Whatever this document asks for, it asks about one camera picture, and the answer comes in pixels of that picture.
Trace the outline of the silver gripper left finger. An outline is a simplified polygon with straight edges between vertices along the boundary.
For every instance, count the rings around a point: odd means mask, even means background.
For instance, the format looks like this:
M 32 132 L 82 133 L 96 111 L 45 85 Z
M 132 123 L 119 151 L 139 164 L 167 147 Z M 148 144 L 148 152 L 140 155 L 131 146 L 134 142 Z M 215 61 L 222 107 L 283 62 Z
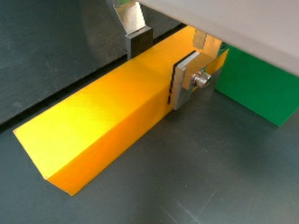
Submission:
M 154 29 L 146 25 L 136 0 L 107 0 L 107 5 L 120 25 L 127 58 L 131 60 L 154 46 Z

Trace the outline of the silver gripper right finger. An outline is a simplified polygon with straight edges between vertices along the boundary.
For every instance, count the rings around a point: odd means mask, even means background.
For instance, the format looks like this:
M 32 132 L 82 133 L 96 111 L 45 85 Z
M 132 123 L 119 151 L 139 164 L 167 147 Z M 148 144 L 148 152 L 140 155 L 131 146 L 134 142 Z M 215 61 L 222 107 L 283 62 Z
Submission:
M 222 41 L 200 30 L 195 31 L 192 45 L 195 50 L 172 66 L 168 104 L 174 110 L 191 99 L 195 88 L 204 89 L 210 85 L 207 68 L 220 57 Z

